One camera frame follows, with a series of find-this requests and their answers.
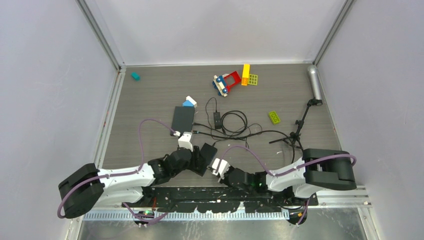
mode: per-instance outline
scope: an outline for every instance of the black tripod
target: black tripod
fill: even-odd
[[[274,140],[274,141],[270,141],[269,143],[273,144],[273,143],[276,143],[276,142],[283,141],[286,144],[288,144],[289,146],[291,146],[293,148],[293,150],[294,150],[294,148],[297,148],[297,149],[300,149],[300,150],[303,151],[304,148],[302,147],[302,144],[301,144],[301,130],[302,130],[304,123],[305,123],[306,114],[308,114],[308,110],[311,106],[321,106],[322,104],[323,104],[323,101],[317,100],[317,99],[315,99],[315,97],[310,99],[309,101],[307,101],[306,110],[303,114],[302,120],[296,120],[296,122],[295,122],[296,125],[297,125],[296,132],[292,131],[292,132],[290,132],[290,136],[287,136],[287,137],[281,138],[281,139],[277,139],[277,140]]]

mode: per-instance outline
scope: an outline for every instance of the white panel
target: white panel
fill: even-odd
[[[93,161],[117,75],[74,0],[0,7],[2,240],[62,240],[58,184]]]
[[[357,1],[319,64],[384,239],[424,235],[424,1]]]
[[[345,0],[91,0],[126,65],[312,61]]]

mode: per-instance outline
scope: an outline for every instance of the yellow-green block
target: yellow-green block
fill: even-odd
[[[249,74],[249,82],[247,82],[249,85],[258,85],[258,75],[255,74]]]
[[[281,122],[280,118],[278,117],[276,111],[271,111],[270,113],[268,113],[269,118],[271,119],[271,122],[273,124],[279,124]]]

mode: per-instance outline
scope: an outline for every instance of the blue triangle block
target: blue triangle block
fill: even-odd
[[[195,106],[193,105],[193,103],[189,100],[186,100],[185,102],[182,103],[183,107],[192,107],[194,108]]]

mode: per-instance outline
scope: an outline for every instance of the silver cylinder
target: silver cylinder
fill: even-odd
[[[316,100],[322,100],[320,79],[318,78],[318,68],[315,65],[307,67],[307,74],[309,75],[310,85],[312,86],[313,97]]]

